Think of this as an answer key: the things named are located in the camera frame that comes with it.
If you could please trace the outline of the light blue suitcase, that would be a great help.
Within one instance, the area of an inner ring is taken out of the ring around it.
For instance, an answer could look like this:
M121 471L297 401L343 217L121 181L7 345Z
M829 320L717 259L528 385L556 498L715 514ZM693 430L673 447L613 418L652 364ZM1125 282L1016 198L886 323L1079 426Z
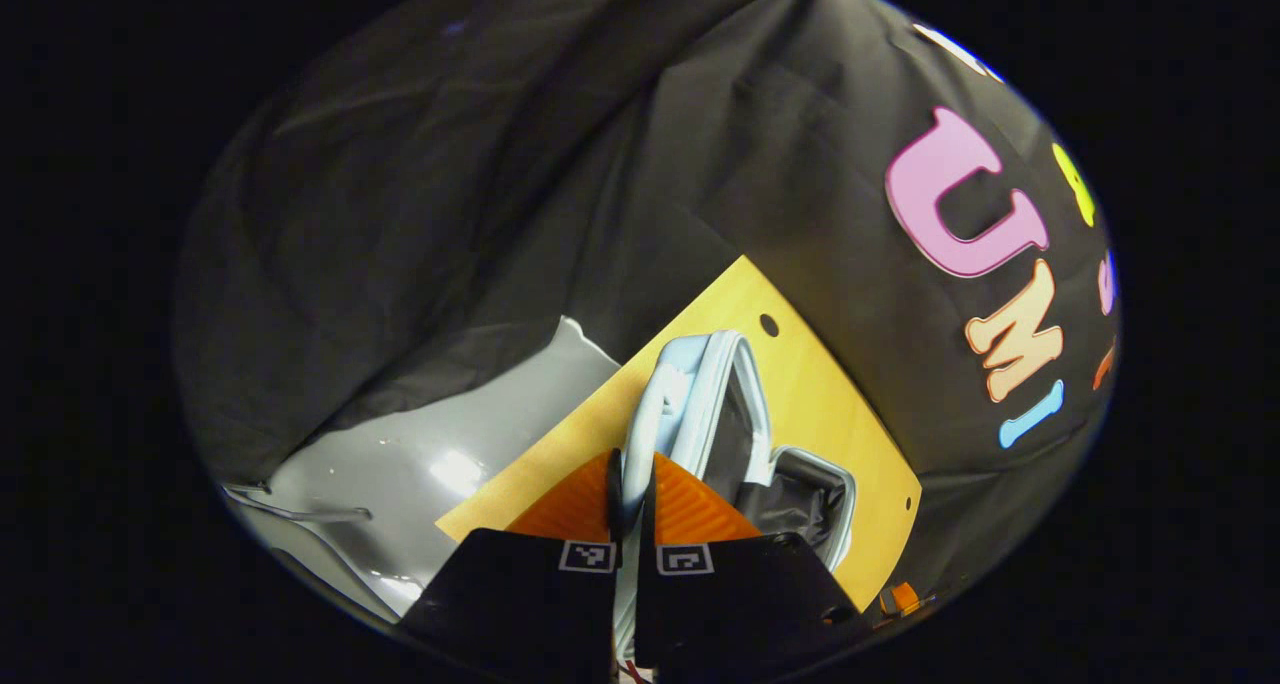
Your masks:
M669 341L643 392L621 455L623 566L614 639L635 652L643 496L652 457L664 455L708 484L765 534L799 534L829 569L846 557L856 503L854 476L810 451L774 447L751 346L737 330Z

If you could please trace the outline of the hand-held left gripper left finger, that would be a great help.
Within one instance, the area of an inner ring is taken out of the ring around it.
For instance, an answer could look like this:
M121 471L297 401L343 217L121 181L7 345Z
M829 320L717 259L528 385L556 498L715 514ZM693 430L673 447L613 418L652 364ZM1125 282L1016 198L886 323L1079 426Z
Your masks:
M476 528L399 630L502 681L613 681L621 452L589 459L503 529Z

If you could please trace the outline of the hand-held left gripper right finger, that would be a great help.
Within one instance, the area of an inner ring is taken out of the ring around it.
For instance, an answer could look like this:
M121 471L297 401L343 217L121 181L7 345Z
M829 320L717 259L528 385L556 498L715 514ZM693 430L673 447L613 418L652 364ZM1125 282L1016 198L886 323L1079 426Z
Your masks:
M872 634L799 534L759 532L660 453L636 574L634 662L658 681L787 681Z

